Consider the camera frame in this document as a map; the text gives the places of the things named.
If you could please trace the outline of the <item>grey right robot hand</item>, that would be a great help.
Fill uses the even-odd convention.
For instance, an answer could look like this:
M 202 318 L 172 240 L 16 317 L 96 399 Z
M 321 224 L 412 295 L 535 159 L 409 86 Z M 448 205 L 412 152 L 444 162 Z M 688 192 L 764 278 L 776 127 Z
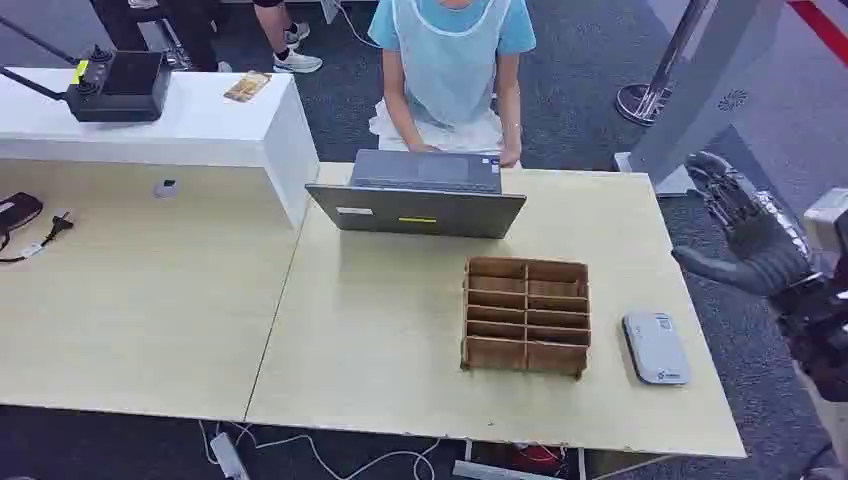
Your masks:
M 671 255 L 681 268 L 759 297 L 775 296 L 814 273 L 802 229 L 770 192 L 707 151 L 689 155 L 685 169 L 735 259 L 676 246 Z

